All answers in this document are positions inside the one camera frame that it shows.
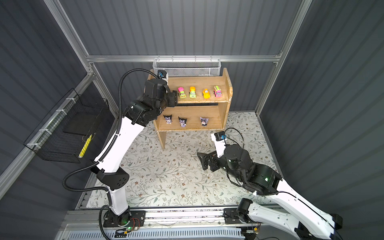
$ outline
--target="white mesh basket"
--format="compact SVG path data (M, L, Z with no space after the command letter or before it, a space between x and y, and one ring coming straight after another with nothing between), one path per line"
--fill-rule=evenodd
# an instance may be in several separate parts
M169 77L220 76L221 62L169 62L153 60L153 71L165 70Z

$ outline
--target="toy figurine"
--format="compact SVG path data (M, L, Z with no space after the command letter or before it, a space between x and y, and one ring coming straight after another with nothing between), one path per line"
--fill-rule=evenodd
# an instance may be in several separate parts
M214 90L214 95L215 97L219 98L221 97L221 89L219 86L214 86L215 90Z
M207 88L203 90L203 97L204 98L210 98L211 97Z
M169 115L169 116L165 116L165 115L163 115L163 116L164 116L164 118L166 119L167 124L171 124L171 123L172 123L172 115Z
M208 124L208 120L209 120L209 118L202 118L202 117L200 117L201 125L203 127L206 127L207 124Z
M186 118L180 118L179 117L179 122L182 127L185 127L187 125L187 119Z
M179 87L177 90L179 91L180 98L186 98L187 97L186 94L184 93L183 87Z
M196 97L196 88L195 87L190 87L189 88L189 97L190 98L195 98Z

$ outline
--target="toy car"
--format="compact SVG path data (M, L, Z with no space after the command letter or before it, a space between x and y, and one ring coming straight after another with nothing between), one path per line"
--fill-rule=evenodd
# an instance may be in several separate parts
M214 90L214 95L215 97L219 98L221 97L221 89L219 86L214 86L215 90Z
M210 98L211 97L207 88L203 90L203 97L204 98Z
M190 87L189 88L189 97L190 98L195 98L196 97L196 88L195 87Z
M186 98L187 97L187 95L184 93L183 87L179 87L177 90L179 91L179 97L180 98Z

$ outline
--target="floral patterned surface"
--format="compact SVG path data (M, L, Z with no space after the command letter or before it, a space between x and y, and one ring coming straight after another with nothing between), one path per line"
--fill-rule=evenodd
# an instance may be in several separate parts
M227 127L238 129L244 137L245 149L254 162L266 164L276 170L260 125L254 113L229 113ZM125 185L127 201L131 207L201 206L238 204L241 198L258 203L270 203L265 197L231 184L223 170L202 170L197 152L215 150L210 134L214 131L185 131L167 133L166 149L160 146L153 123L135 139L121 162L130 175ZM241 141L240 135L228 130L227 135ZM96 186L103 184L97 181ZM104 191L93 191L88 208L107 204Z

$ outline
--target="yellow marker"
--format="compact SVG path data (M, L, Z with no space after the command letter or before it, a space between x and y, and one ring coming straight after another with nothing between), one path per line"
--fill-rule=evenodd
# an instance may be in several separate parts
M85 151L87 151L88 145L91 142L91 140L92 140L92 135L90 135L89 138L87 139L87 141L85 141L84 147L80 151L79 158L84 157Z

